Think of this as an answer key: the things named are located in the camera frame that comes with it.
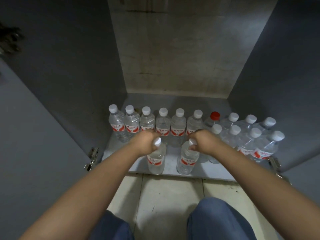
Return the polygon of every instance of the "floor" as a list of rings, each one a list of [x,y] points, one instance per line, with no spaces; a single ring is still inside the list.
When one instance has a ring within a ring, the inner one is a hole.
[[[108,210],[130,224],[136,240],[186,239],[188,215],[204,197],[223,199],[251,224],[258,240],[278,239],[274,228],[237,183],[128,174]]]

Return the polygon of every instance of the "white bottle cap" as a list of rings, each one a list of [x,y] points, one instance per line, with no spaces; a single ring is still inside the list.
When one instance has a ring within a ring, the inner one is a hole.
[[[233,125],[233,126],[231,126],[231,129],[230,129],[230,133],[231,134],[233,134],[233,135],[237,135],[237,134],[239,134],[241,132],[241,129],[240,129],[240,127],[239,126],[237,126],[237,125]]]
[[[142,113],[143,113],[144,115],[150,115],[150,113],[151,113],[150,107],[148,107],[148,106],[143,107],[143,108],[142,108]]]
[[[285,134],[281,131],[276,130],[271,134],[271,138],[275,141],[282,141],[285,138]]]
[[[239,119],[239,115],[237,113],[231,113],[229,115],[229,120],[232,122],[236,122]]]
[[[159,147],[159,146],[161,145],[161,138],[160,138],[160,137],[159,137],[158,139],[155,139],[154,145],[155,145],[156,147]]]
[[[258,138],[259,136],[261,136],[261,130],[259,130],[258,128],[252,128],[252,130],[250,131],[250,136],[253,138]]]
[[[110,111],[110,113],[116,113],[116,112],[118,112],[118,106],[115,105],[115,104],[111,104],[111,105],[109,106],[109,111]]]
[[[277,122],[274,118],[271,117],[267,117],[264,122],[263,122],[266,126],[274,126]]]
[[[197,109],[194,111],[193,113],[193,116],[196,118],[196,119],[200,119],[202,117],[203,113],[200,109]]]
[[[222,126],[219,124],[214,124],[211,128],[212,133],[218,135],[222,132]]]
[[[184,116],[184,110],[182,108],[179,108],[176,110],[176,116],[177,117],[183,117]]]
[[[166,108],[161,108],[160,110],[159,110],[159,115],[160,116],[167,116],[168,115],[168,110],[166,109]]]
[[[126,106],[125,111],[127,112],[127,114],[133,114],[134,107],[132,105],[128,105]]]
[[[257,117],[252,115],[252,114],[249,114],[246,118],[245,118],[245,121],[249,124],[253,124],[257,121]]]
[[[192,145],[198,145],[198,144],[195,139],[189,139],[189,145],[192,146]]]

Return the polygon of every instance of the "jeans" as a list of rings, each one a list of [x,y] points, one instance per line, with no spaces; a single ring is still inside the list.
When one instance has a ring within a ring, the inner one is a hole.
[[[188,240],[256,240],[249,222],[232,206],[218,198],[202,199],[187,221]],[[106,211],[90,240],[133,240],[130,226]]]

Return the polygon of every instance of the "bottle with white cap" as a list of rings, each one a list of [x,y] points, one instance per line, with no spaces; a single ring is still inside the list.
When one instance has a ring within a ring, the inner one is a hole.
[[[257,117],[252,115],[252,114],[249,114],[245,120],[240,120],[240,121],[237,121],[235,123],[235,125],[239,126],[240,129],[241,129],[241,133],[242,134],[245,134],[247,132],[250,132],[251,129],[253,128],[253,125],[254,123],[257,121]]]
[[[125,127],[125,114],[118,110],[117,105],[111,104],[109,106],[110,116],[109,123],[114,131],[115,136],[121,142],[130,140]]]
[[[184,110],[179,108],[171,119],[170,145],[181,147],[185,140],[187,120],[184,117]]]
[[[221,139],[220,135],[222,132],[222,126],[219,124],[215,124],[212,126],[211,132],[214,134],[215,137]],[[208,156],[208,160],[213,164],[219,164],[219,161],[214,157]]]
[[[229,130],[238,119],[239,115],[237,113],[231,113],[227,118],[220,121],[220,125],[223,130]]]
[[[240,127],[237,125],[233,125],[225,135],[222,135],[221,140],[232,148],[235,148],[237,146],[236,137],[240,132]]]
[[[219,123],[219,120],[220,120],[220,114],[216,111],[212,112],[210,114],[210,117],[207,118],[203,124],[204,124],[204,129],[207,129],[209,131],[211,131],[212,127],[215,125],[215,124],[218,124]]]
[[[158,147],[153,153],[147,155],[148,168],[150,173],[159,175],[165,169],[165,155],[167,147],[162,143],[161,138],[155,140],[154,145]]]
[[[268,159],[272,154],[278,151],[278,142],[285,138],[281,131],[274,131],[267,136],[261,136],[255,141],[256,149],[248,157],[256,162],[262,162]]]
[[[193,116],[190,116],[188,118],[188,121],[186,122],[186,135],[190,135],[196,130],[202,129],[203,127],[202,115],[203,115],[202,111],[197,109],[194,111]]]
[[[155,121],[155,129],[158,133],[161,133],[161,140],[165,145],[169,143],[170,126],[171,118],[168,116],[168,110],[161,108]]]
[[[274,118],[267,117],[264,121],[254,124],[253,127],[261,130],[262,135],[265,136],[271,134],[271,127],[275,124],[276,120]]]
[[[196,145],[194,139],[186,141],[181,148],[181,156],[177,161],[177,171],[182,175],[188,175],[192,172],[196,162],[199,159],[199,152],[189,150],[191,145]]]
[[[150,107],[146,106],[142,109],[142,116],[140,118],[141,130],[155,129],[156,117],[151,113]]]
[[[256,139],[261,136],[261,130],[258,128],[252,128],[250,132],[247,133],[240,133],[237,137],[237,151],[242,153],[243,155],[247,156],[254,152],[257,148],[256,146]]]
[[[126,106],[125,111],[127,113],[124,118],[124,123],[127,131],[129,132],[129,137],[132,138],[140,131],[140,115],[134,111],[134,107],[132,105]]]

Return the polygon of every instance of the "leg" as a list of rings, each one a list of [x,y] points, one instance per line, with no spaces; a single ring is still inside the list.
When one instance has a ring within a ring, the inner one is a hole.
[[[256,240],[249,222],[218,198],[202,199],[190,214],[188,240]]]
[[[107,210],[91,232],[89,240],[134,240],[134,236],[127,222]]]

